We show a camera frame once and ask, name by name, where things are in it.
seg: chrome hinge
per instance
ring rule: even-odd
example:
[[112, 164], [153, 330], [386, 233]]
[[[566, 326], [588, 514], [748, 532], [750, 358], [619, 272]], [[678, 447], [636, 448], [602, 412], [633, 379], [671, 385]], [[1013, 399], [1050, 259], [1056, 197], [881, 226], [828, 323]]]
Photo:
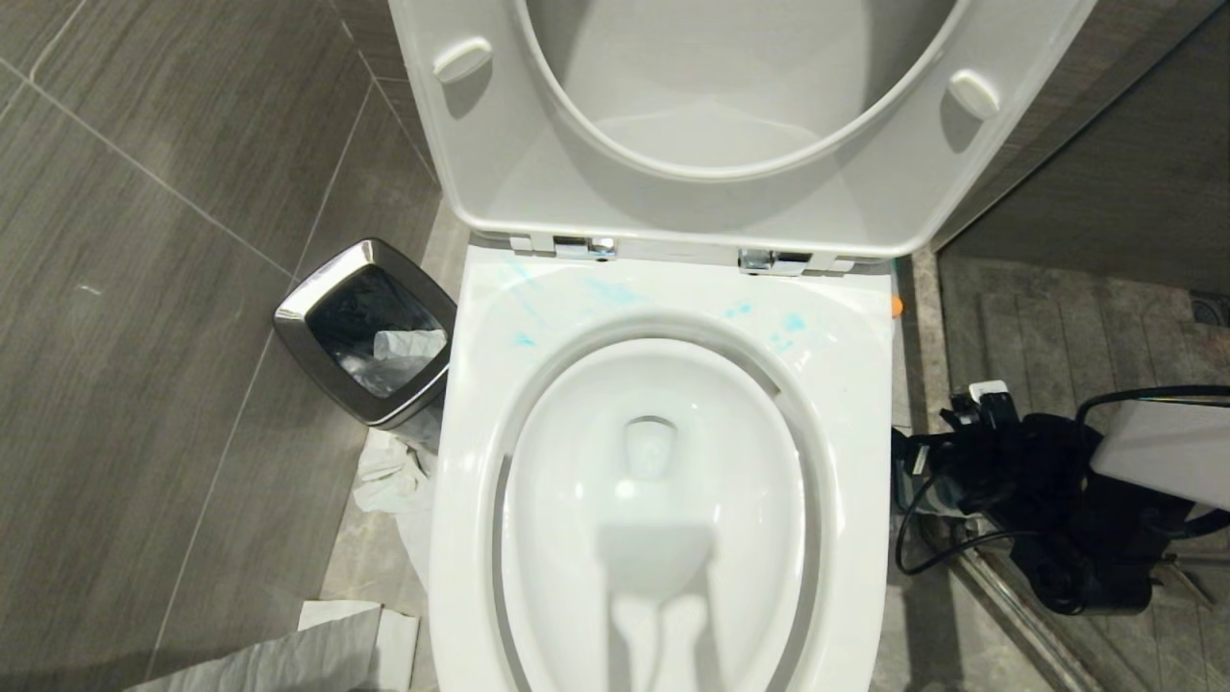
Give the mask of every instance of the chrome hinge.
[[770, 275], [800, 275], [812, 261], [811, 252], [780, 252], [739, 247], [739, 270]]
[[605, 262], [615, 258], [614, 237], [571, 237], [555, 236], [555, 256], [567, 259], [598, 259]]

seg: trash can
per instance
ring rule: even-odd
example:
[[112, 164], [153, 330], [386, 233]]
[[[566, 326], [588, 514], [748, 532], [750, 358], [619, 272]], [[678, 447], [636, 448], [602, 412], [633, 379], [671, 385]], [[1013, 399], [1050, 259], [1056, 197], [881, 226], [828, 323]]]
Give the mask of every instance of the trash can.
[[273, 327], [309, 377], [351, 415], [437, 455], [456, 302], [378, 238], [325, 262]]

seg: toilet bowl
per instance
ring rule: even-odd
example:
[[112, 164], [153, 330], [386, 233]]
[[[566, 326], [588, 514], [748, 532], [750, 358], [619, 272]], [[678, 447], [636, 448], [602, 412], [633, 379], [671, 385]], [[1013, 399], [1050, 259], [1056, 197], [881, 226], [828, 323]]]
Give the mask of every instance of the toilet bowl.
[[475, 229], [429, 576], [440, 688], [865, 690], [888, 258], [1091, 0], [394, 0]]

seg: black cable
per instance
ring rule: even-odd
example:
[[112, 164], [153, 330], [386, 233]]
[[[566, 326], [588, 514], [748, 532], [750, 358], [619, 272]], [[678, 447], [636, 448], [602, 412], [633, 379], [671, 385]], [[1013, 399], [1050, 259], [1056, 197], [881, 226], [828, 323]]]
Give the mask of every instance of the black cable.
[[999, 541], [1000, 538], [1021, 538], [1025, 536], [1041, 536], [1041, 533], [1037, 531], [998, 531], [995, 533], [988, 533], [985, 536], [979, 536], [978, 538], [972, 538], [969, 541], [966, 541], [964, 543], [958, 543], [952, 548], [948, 548], [947, 551], [936, 553], [934, 557], [931, 557], [920, 565], [915, 565], [911, 568], [905, 567], [905, 563], [902, 559], [902, 553], [905, 549], [905, 531], [909, 530], [910, 519], [913, 519], [914, 513], [918, 511], [919, 504], [922, 501], [922, 498], [926, 495], [926, 492], [930, 490], [931, 487], [935, 486], [937, 481], [940, 481], [940, 476], [931, 474], [931, 478], [926, 479], [926, 482], [919, 488], [918, 493], [914, 494], [914, 500], [910, 503], [910, 506], [905, 509], [905, 516], [902, 519], [902, 530], [897, 533], [897, 545], [893, 551], [893, 557], [897, 560], [897, 569], [899, 569], [902, 574], [907, 576], [922, 574], [924, 572], [934, 568], [935, 565], [947, 560], [953, 556], [961, 554], [973, 548], [974, 546], [982, 546], [983, 543], [988, 543], [990, 541]]
[[[1138, 399], [1173, 399], [1177, 397], [1226, 397], [1230, 398], [1230, 387], [1215, 385], [1180, 385], [1176, 387], [1149, 387], [1145, 390], [1127, 390], [1113, 395], [1102, 395], [1086, 401], [1076, 409], [1076, 436], [1081, 450], [1087, 449], [1085, 435], [1085, 419], [1095, 407], [1113, 404], [1114, 402], [1133, 402]], [[1216, 402], [1181, 402], [1183, 404], [1199, 404], [1205, 407], [1226, 407], [1230, 403]]]

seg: toilet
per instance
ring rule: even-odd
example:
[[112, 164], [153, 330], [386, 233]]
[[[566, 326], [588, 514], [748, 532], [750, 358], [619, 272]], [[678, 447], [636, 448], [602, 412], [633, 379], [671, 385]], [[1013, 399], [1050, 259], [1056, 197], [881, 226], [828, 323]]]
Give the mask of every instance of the toilet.
[[466, 251], [444, 692], [866, 690], [888, 261], [1092, 0], [392, 0]]

